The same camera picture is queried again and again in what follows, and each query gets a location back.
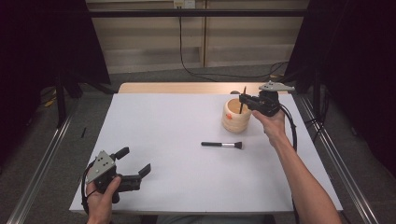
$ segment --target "power cable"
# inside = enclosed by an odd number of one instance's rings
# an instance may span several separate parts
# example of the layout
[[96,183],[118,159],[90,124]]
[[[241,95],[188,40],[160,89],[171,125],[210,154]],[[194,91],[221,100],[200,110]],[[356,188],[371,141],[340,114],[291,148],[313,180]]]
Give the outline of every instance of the power cable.
[[267,74],[263,75],[257,75],[257,76],[239,76],[239,75],[231,75],[231,74],[219,74],[219,73],[194,73],[187,69],[187,67],[184,64],[183,60],[183,53],[182,53],[182,35],[181,35],[181,17],[178,18],[178,24],[179,24],[179,52],[180,52],[180,60],[181,60],[181,65],[183,66],[184,70],[189,73],[193,77],[199,77],[203,78],[209,81],[214,81],[218,82],[217,80],[210,78],[210,77],[203,77],[203,76],[218,76],[218,77],[240,77],[240,78],[254,78],[254,77],[269,77],[271,76],[275,71],[277,71],[279,68],[281,68],[284,64],[287,64],[289,62],[280,62],[280,63],[274,63],[271,65],[270,72]]
[[307,120],[307,121],[304,122],[305,124],[308,124],[308,123],[309,123],[309,125],[306,126],[307,129],[310,128],[310,127],[311,127],[312,125],[314,125],[314,124],[318,124],[318,129],[317,129],[317,131],[315,132],[314,137],[312,138],[312,141],[313,141],[314,143],[315,143],[315,141],[317,140],[317,137],[318,137],[319,133],[320,133],[320,132],[323,130],[323,128],[324,128],[324,123],[325,123],[325,121],[326,121],[327,112],[328,112],[328,110],[329,110],[329,105],[330,105],[330,94],[329,94],[329,92],[326,90],[326,91],[325,91],[325,94],[324,94],[324,96],[323,96],[323,104],[322,104],[322,106],[321,106],[320,114],[319,114],[318,118],[313,118],[313,119],[310,119],[310,120]]

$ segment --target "human arm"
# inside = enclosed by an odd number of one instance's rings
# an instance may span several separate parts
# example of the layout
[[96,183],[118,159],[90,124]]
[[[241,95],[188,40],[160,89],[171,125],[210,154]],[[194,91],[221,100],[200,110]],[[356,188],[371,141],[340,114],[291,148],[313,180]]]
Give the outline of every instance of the human arm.
[[86,188],[88,197],[88,206],[90,208],[88,224],[108,224],[111,220],[111,208],[113,193],[117,190],[121,182],[119,176],[114,177],[108,185],[104,194],[96,191],[93,182],[89,183]]
[[279,111],[268,118],[253,111],[275,148],[288,179],[291,195],[303,223],[341,223],[327,192],[308,171],[285,133],[285,114]]

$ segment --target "wall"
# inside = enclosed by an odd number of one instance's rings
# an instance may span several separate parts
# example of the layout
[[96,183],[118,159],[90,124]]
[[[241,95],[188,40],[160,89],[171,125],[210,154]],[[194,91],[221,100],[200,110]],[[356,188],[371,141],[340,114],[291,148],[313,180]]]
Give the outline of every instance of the wall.
[[[307,0],[196,0],[196,8],[295,9]],[[168,0],[87,0],[89,9],[165,9]],[[182,18],[187,67],[288,61],[303,18]],[[110,74],[181,68],[178,18],[92,19]]]

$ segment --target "metal frame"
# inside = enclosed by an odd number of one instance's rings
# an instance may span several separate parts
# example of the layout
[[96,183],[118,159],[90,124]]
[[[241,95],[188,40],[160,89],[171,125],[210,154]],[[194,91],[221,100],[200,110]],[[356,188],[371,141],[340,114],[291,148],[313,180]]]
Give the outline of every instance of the metal frame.
[[306,9],[141,9],[89,11],[37,11],[53,16],[90,16],[92,18],[121,17],[304,17]]
[[33,177],[31,178],[26,190],[18,200],[17,205],[15,206],[14,210],[11,213],[11,216],[7,221],[7,224],[21,224],[26,219],[30,207],[35,201],[35,196],[40,190],[41,184],[43,183],[47,171],[50,168],[50,164],[55,157],[56,151],[58,150],[59,146],[62,143],[62,140],[64,139],[64,135],[66,134],[70,121],[75,114],[77,107],[78,100],[76,100],[72,104],[70,113],[66,117],[64,124],[60,128],[56,129],[55,134],[53,135],[52,140],[47,147],[47,151],[43,156],[43,159],[35,170],[35,173],[33,174]]
[[[302,97],[302,102],[309,118],[314,119],[315,115],[312,111],[313,106],[311,102],[306,97]],[[351,197],[353,203],[361,214],[364,223],[378,223],[378,220],[375,217],[375,214],[369,202],[367,201],[364,194],[361,192],[361,189],[359,188],[355,179],[352,177],[352,174],[347,169],[346,164],[341,158],[341,155],[338,153],[338,150],[332,142],[332,139],[330,138],[326,129],[324,127],[320,129],[320,126],[317,123],[314,123],[314,127],[316,131],[319,132],[320,140],[323,146],[326,148],[327,153],[329,154],[330,159],[332,160],[332,163],[337,170],[337,173],[340,175],[341,180],[343,181],[344,186],[349,193],[349,196]]]

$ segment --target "makeup brush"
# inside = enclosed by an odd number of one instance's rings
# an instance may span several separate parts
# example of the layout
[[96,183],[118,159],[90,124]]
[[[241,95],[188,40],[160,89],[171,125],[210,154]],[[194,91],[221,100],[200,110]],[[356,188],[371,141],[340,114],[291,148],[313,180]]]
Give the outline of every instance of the makeup brush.
[[212,143],[212,142],[202,142],[203,147],[236,147],[242,149],[242,142],[237,143]]
[[[245,86],[244,88],[244,95],[247,93],[247,87]],[[244,107],[244,104],[241,103],[241,108],[239,109],[239,114],[242,114],[242,108]]]

